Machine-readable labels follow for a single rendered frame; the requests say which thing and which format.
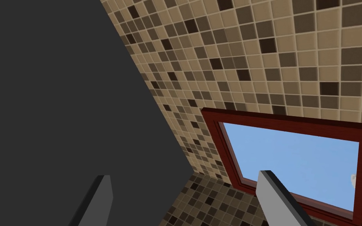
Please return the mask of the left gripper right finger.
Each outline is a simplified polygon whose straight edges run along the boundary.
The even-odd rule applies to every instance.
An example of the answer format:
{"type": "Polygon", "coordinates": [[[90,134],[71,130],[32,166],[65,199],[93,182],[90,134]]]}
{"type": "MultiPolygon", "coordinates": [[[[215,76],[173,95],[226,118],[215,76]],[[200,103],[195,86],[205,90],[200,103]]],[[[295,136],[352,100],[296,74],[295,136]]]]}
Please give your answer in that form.
{"type": "Polygon", "coordinates": [[[315,226],[272,171],[259,172],[256,196],[269,226],[315,226]]]}

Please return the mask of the red framed window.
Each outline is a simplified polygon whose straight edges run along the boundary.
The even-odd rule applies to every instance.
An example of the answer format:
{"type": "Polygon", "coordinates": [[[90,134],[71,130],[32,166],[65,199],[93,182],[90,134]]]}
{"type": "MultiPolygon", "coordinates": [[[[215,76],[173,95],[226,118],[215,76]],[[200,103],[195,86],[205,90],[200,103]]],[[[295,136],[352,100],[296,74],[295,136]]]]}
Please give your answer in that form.
{"type": "Polygon", "coordinates": [[[362,226],[362,123],[203,108],[232,187],[258,196],[272,171],[311,216],[362,226]]]}

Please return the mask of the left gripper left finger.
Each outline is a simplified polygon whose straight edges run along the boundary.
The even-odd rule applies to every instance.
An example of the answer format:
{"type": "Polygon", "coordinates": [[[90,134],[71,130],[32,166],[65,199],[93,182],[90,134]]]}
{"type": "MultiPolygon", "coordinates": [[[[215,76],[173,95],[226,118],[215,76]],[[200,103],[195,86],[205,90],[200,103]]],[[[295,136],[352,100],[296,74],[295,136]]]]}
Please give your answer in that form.
{"type": "Polygon", "coordinates": [[[107,226],[112,203],[113,190],[110,176],[97,176],[68,226],[107,226]]]}

